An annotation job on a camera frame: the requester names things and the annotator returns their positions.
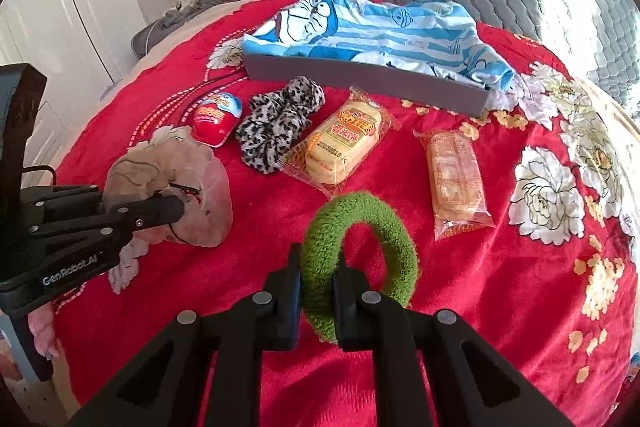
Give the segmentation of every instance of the packaged bread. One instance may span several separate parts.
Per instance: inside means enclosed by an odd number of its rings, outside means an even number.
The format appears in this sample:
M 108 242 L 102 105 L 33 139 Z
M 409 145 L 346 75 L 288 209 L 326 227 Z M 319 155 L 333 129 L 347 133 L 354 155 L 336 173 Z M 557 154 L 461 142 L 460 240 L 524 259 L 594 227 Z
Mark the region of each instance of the packaged bread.
M 342 106 L 280 159 L 283 172 L 333 196 L 398 122 L 356 87 Z
M 377 105 L 349 102 L 309 137 L 306 172 L 318 183 L 342 183 L 380 139 Z
M 414 134 L 427 160 L 435 238 L 493 227 L 471 140 L 451 131 Z

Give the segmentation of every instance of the kinder joy egg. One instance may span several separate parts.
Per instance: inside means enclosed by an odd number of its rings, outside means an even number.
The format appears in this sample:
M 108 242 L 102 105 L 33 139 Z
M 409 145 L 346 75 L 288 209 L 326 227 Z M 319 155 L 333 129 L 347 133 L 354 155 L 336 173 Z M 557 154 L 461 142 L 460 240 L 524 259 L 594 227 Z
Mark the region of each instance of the kinder joy egg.
M 193 112 L 194 140 L 220 147 L 240 121 L 242 102 L 228 92 L 219 92 L 203 100 Z

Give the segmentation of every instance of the white wardrobe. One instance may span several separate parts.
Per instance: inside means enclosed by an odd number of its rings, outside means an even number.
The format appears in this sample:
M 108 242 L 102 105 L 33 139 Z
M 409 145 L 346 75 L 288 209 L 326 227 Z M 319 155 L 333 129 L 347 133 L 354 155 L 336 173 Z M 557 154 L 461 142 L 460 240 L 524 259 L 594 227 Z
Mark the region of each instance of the white wardrobe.
M 101 97 L 135 65 L 130 41 L 145 26 L 138 0 L 2 1 L 0 64 L 29 62 L 47 77 L 26 166 L 52 161 L 95 114 Z M 41 176 L 25 174 L 23 185 Z

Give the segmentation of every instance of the bread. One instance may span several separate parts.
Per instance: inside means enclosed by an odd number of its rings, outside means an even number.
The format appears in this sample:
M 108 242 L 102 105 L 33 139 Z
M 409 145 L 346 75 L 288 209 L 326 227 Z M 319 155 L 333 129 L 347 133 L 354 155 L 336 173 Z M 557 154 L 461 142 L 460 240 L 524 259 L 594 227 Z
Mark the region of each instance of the bread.
M 468 138 L 438 132 L 426 149 L 433 212 L 443 221 L 468 221 L 484 206 L 480 169 Z
M 306 171 L 318 183 L 343 182 L 380 140 L 382 114 L 366 102 L 348 102 L 309 137 Z

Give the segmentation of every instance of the red blanket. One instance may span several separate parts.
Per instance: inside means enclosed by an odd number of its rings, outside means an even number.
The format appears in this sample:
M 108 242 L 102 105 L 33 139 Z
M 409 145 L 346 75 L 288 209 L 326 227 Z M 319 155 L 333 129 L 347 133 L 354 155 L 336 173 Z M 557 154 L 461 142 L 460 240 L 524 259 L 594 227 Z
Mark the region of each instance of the red blanket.
M 180 124 L 185 111 L 207 91 L 243 78 L 242 68 L 207 70 L 209 55 L 221 42 L 251 30 L 291 2 L 246 4 L 140 74 L 89 123 L 58 170 L 60 183 L 103 184 L 109 167 L 125 153 L 130 140 L 148 139 L 162 124 Z M 479 25 L 479 33 L 520 73 L 529 73 L 530 63 L 538 60 L 568 74 L 555 55 L 535 42 L 486 25 Z M 203 84 L 206 71 L 209 83 Z M 240 80 L 225 90 L 245 102 L 255 93 L 279 87 L 282 84 Z M 327 88 L 326 105 L 313 116 L 314 126 L 347 95 L 345 90 Z M 524 167 L 516 166 L 524 161 L 526 146 L 531 147 L 529 155 L 544 148 L 567 166 L 562 172 L 575 178 L 579 199 L 598 199 L 596 191 L 583 184 L 558 136 L 563 117 L 554 118 L 549 131 L 518 117 L 522 112 L 516 108 L 512 115 L 492 113 L 490 122 L 483 125 L 484 121 L 436 108 L 418 114 L 415 105 L 404 107 L 394 98 L 374 98 L 393 112 L 402 129 L 386 135 L 350 178 L 346 190 L 370 190 L 386 201 L 414 238 L 421 274 L 412 307 L 426 313 L 444 307 L 457 311 L 576 425 L 601 425 L 628 365 L 636 295 L 628 237 L 617 219 L 607 219 L 606 227 L 601 227 L 581 201 L 584 232 L 578 230 L 575 219 L 561 221 L 567 239 L 558 246 L 535 239 L 536 232 L 525 230 L 527 223 L 510 225 L 510 208 L 515 204 L 510 199 L 515 200 L 516 182 L 524 172 Z M 474 148 L 497 228 L 434 241 L 426 161 L 412 130 L 458 129 L 463 123 L 478 130 Z M 263 175 L 245 166 L 235 139 L 215 154 L 228 172 L 234 208 L 233 227 L 222 245 L 205 249 L 162 243 L 140 259 L 139 275 L 119 296 L 112 293 L 104 275 L 68 296 L 64 305 L 58 304 L 56 328 L 72 388 L 81 403 L 178 312 L 219 312 L 261 288 L 268 272 L 286 264 L 289 244 L 302 240 L 315 211 L 326 202 L 318 190 L 281 172 Z M 529 170 L 535 171 L 537 164 L 532 161 Z M 565 195 L 575 196 L 569 188 L 564 187 Z M 558 208 L 550 211 L 557 214 Z M 581 263 L 593 258 L 597 245 L 590 241 L 592 234 L 602 245 L 602 258 L 612 263 L 622 258 L 624 266 L 615 302 L 597 320 L 581 312 L 593 268 L 582 270 Z M 382 252 L 366 227 L 348 232 L 344 251 L 348 264 L 363 269 L 373 287 L 382 286 Z M 568 347 L 572 331 L 582 335 L 573 350 Z M 603 342 L 593 346 L 592 339 Z M 593 347 L 590 355 L 587 347 Z M 299 347 L 292 353 L 267 353 L 262 373 L 263 426 L 375 425 L 370 356 L 344 354 L 321 343 L 306 324 Z

